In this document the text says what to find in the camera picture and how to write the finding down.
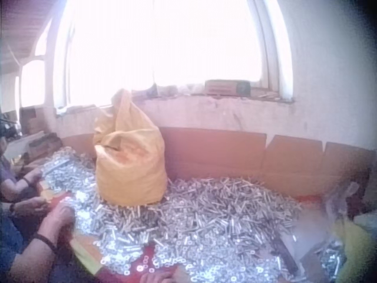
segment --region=person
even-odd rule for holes
[[[13,218],[47,212],[48,205],[42,197],[14,204],[1,203],[1,282],[97,282],[80,266],[63,260],[59,253],[58,240],[62,231],[75,220],[71,207],[59,203],[43,219],[29,243],[12,223]]]
[[[140,283],[175,283],[171,272],[146,273],[140,278]]]
[[[37,192],[34,186],[42,178],[42,172],[35,168],[17,180],[11,163],[4,156],[7,145],[5,137],[0,137],[0,193],[2,201],[15,202],[36,196]]]

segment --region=window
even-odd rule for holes
[[[18,106],[30,107],[44,104],[46,82],[44,57],[51,21],[50,19],[39,36],[29,62],[21,67],[20,77],[16,78],[15,95]]]
[[[21,70],[21,107],[43,104],[45,101],[45,62],[33,60]]]
[[[108,104],[119,88],[216,79],[279,90],[263,0],[68,0],[58,42],[54,92],[68,106]]]

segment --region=yellow sack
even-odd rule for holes
[[[167,186],[162,135],[128,91],[118,91],[112,104],[95,122],[99,193],[114,205],[157,202]]]

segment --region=window sill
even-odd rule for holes
[[[267,101],[267,102],[273,102],[273,103],[283,103],[283,104],[292,104],[295,101],[294,100],[287,100],[282,98],[278,95],[278,93],[274,92],[266,92],[266,91],[259,91],[258,96],[251,95],[251,96],[225,96],[225,95],[208,95],[204,93],[194,93],[194,94],[179,94],[179,95],[172,95],[172,96],[156,96],[156,97],[148,97],[145,95],[135,95],[133,97],[133,102],[136,104],[142,103],[143,101],[147,100],[171,100],[171,99],[177,99],[180,97],[212,97],[213,99],[224,99],[224,98],[234,98],[234,99],[241,99],[241,100],[256,100],[256,101]],[[96,106],[94,104],[87,105],[87,106],[69,106],[65,107],[63,109],[57,109],[57,117],[61,117],[64,115],[70,115],[70,114],[77,114],[82,113],[86,111],[93,111],[95,109],[104,109],[109,108],[112,105],[104,105],[104,106]]]

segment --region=black wristband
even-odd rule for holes
[[[42,236],[42,235],[36,233],[33,238],[42,241],[43,243],[45,243],[46,245],[49,246],[49,248],[54,252],[54,254],[57,254],[57,252],[58,252],[57,247],[49,239],[47,239],[45,236]]]
[[[14,202],[12,202],[11,205],[9,206],[9,214],[10,214],[11,216],[14,215],[14,206],[15,206],[15,203],[14,203]]]
[[[28,179],[26,179],[25,177],[22,177],[21,179],[24,180],[29,187],[31,187],[31,184]]]

